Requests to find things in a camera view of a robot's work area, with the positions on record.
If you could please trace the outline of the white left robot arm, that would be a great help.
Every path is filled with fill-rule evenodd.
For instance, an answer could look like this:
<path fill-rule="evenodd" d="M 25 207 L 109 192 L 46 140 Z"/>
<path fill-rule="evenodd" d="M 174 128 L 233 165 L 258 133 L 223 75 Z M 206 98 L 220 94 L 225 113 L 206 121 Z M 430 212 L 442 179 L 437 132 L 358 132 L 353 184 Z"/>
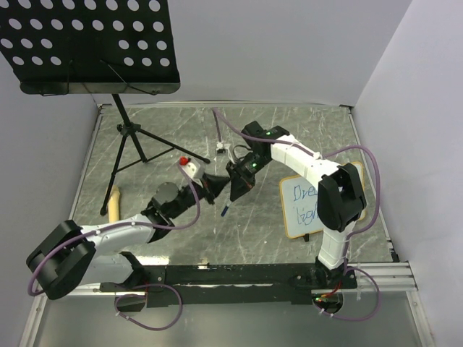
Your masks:
<path fill-rule="evenodd" d="M 133 291 L 143 281 L 143 267 L 125 247 L 149 244 L 176 229 L 173 219 L 200 201 L 213 204 L 230 179 L 203 174 L 179 188 L 173 182 L 158 186 L 147 207 L 130 218 L 99 226 L 79 226 L 73 220 L 61 222 L 27 257 L 33 276 L 27 292 L 60 299 L 78 286 L 118 283 Z"/>

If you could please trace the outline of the yellow framed small whiteboard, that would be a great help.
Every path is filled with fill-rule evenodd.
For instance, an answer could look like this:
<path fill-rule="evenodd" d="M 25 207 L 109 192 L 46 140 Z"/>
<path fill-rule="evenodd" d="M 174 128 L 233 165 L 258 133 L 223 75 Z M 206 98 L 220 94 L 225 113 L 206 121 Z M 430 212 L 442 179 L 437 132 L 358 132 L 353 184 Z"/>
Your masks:
<path fill-rule="evenodd" d="M 290 176 L 279 183 L 286 236 L 290 239 L 323 230 L 318 216 L 318 191 L 301 176 Z"/>

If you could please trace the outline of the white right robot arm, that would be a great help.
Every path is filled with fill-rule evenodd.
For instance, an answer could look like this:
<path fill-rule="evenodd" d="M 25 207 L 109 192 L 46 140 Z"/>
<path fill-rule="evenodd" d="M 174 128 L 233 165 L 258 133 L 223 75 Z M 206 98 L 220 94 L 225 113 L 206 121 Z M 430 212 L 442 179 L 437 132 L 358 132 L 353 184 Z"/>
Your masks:
<path fill-rule="evenodd" d="M 340 165 L 323 159 L 280 126 L 264 129 L 253 121 L 234 132 L 245 140 L 250 152 L 226 166 L 230 201 L 247 194 L 255 186 L 255 175 L 271 161 L 285 165 L 309 182 L 317 192 L 317 214 L 323 224 L 315 277 L 324 288 L 336 286 L 349 275 L 348 234 L 367 206 L 357 168 L 351 163 Z"/>

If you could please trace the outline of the blue marker cap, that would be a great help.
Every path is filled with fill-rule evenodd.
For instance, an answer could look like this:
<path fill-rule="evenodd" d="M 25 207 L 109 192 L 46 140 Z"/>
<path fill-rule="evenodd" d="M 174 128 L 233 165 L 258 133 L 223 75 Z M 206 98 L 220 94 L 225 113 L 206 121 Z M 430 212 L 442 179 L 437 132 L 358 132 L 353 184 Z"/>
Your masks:
<path fill-rule="evenodd" d="M 221 217 L 224 217 L 224 216 L 226 215 L 226 212 L 227 212 L 228 209 L 229 209 L 229 208 L 226 206 L 226 207 L 222 210 L 222 212 L 221 212 Z"/>

